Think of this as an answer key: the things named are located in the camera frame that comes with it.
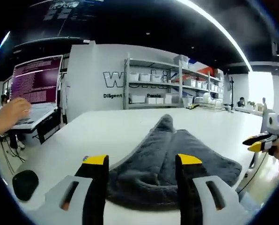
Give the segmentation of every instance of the gray blanket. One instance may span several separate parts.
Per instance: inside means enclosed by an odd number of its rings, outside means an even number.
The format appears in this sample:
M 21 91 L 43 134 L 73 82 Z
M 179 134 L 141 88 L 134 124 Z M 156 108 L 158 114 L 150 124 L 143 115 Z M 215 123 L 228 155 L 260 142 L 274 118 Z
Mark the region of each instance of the gray blanket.
M 188 131 L 174 130 L 172 117 L 164 115 L 132 155 L 110 171 L 108 200 L 143 210 L 177 208 L 175 156 L 179 153 L 199 158 L 209 175 L 230 186 L 242 170 L 239 163 L 217 154 Z

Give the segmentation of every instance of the laptop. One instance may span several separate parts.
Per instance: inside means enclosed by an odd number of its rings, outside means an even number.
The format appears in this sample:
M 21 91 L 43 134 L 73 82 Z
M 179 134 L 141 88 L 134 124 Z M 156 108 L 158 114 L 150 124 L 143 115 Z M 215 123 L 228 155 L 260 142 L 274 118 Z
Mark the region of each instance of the laptop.
M 57 89 L 62 55 L 49 56 L 16 65 L 10 100 L 25 98 L 31 103 L 27 118 L 12 129 L 34 129 L 57 109 Z

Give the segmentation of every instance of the computer mouse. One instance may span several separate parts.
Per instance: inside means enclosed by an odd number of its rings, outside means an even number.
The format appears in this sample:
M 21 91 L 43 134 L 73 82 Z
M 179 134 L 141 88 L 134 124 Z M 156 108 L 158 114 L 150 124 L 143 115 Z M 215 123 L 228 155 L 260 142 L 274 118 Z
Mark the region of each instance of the computer mouse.
M 38 177 L 32 170 L 24 170 L 13 177 L 15 195 L 22 201 L 28 201 L 38 186 Z

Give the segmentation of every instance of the ceiling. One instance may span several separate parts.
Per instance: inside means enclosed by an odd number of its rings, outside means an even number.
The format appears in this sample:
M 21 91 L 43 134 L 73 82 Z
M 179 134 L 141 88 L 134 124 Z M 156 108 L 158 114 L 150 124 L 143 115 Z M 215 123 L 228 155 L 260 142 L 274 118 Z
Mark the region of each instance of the ceiling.
M 275 34 L 269 32 L 271 29 L 263 20 L 264 12 L 261 15 L 245 0 L 192 1 L 230 33 L 249 61 L 272 61 L 271 39 Z M 158 48 L 187 55 L 215 68 L 242 62 L 235 48 L 212 23 L 176 0 L 81 0 L 72 10 L 49 10 L 60 1 L 46 0 L 29 7 L 39 2 L 42 1 L 10 1 L 7 7 L 4 2 L 0 3 L 3 10 L 0 42 L 11 31 L 0 50 L 0 81 L 10 77 L 18 63 L 49 54 L 68 53 L 71 44 L 82 43 L 73 38 L 21 45 L 14 49 L 27 41 L 52 37 L 70 36 L 95 40 L 97 44 Z M 272 11 L 279 25 L 278 7 L 269 7 L 267 10 Z

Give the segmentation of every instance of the floor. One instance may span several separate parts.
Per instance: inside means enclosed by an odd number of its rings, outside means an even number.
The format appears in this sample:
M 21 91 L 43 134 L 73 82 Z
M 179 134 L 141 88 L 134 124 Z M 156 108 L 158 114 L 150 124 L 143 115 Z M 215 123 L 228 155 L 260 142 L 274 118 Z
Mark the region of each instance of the floor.
M 9 147 L 6 142 L 3 142 L 5 151 L 9 151 Z M 36 152 L 37 146 L 26 146 L 24 151 L 19 151 L 20 157 L 28 160 L 30 156 Z M 22 164 L 19 158 L 13 157 L 10 152 L 6 153 L 9 163 L 14 171 L 16 171 Z M 243 180 L 240 184 L 240 188 L 245 187 L 243 192 L 248 193 L 250 198 L 257 204 L 263 205 L 266 202 L 269 195 L 272 193 L 279 181 L 279 162 L 272 156 L 260 154 L 258 157 L 258 163 L 261 164 L 258 172 L 254 175 L 253 172 L 247 172 L 248 178 L 253 177 L 250 182 Z M 5 159 L 3 149 L 0 143 L 0 173 L 6 183 L 10 183 L 13 177 L 13 173 L 10 171 L 7 161 Z

